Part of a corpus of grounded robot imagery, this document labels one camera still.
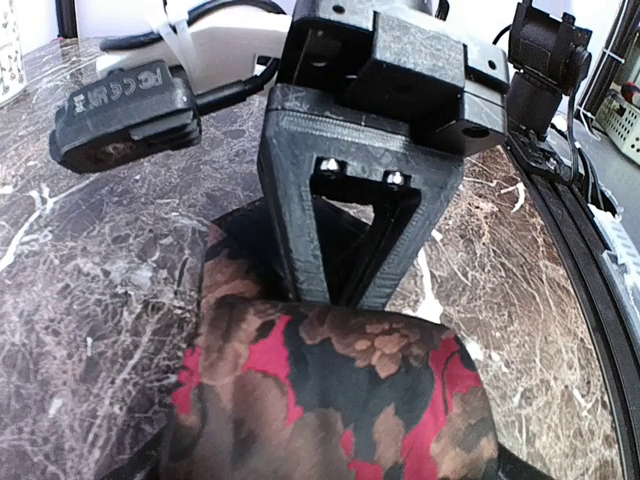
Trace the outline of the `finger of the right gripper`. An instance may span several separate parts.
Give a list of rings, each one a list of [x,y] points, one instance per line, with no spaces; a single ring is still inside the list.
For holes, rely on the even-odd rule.
[[[452,201],[463,163],[412,142],[405,125],[341,107],[327,93],[272,87],[258,170],[291,297],[384,309]],[[325,277],[316,195],[374,209],[336,296]]]

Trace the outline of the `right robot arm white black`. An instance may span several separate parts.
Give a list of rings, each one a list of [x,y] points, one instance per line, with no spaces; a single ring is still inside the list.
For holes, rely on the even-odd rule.
[[[506,135],[506,53],[418,1],[232,6],[100,57],[180,65],[197,93],[279,61],[258,173],[296,300],[387,305],[451,202],[466,157]]]

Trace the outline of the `black front rail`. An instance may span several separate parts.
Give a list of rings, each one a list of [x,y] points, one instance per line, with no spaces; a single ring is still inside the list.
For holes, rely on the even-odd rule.
[[[514,134],[506,149],[519,168],[575,290],[594,343],[619,442],[625,479],[639,477],[639,337],[619,256],[598,228],[581,192],[531,162]]]

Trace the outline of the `green perforated basket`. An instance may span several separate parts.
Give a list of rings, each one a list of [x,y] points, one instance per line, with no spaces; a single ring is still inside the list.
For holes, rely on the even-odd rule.
[[[633,82],[613,84],[596,121],[618,150],[639,164],[639,87]]]

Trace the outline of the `brown red patterned tie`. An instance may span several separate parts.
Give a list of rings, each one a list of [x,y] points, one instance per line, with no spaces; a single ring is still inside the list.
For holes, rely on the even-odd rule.
[[[267,209],[210,227],[163,479],[493,479],[499,445],[455,332],[285,298]]]

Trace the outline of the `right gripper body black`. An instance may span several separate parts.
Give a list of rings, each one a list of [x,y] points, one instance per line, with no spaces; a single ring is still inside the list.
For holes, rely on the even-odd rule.
[[[421,145],[474,155],[504,142],[505,52],[423,1],[300,1],[277,80],[401,123]]]

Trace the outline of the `white mug yellow inside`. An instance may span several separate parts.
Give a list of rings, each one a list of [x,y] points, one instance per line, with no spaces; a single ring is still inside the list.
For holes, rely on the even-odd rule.
[[[0,104],[10,103],[26,87],[19,25],[13,0],[1,0]]]

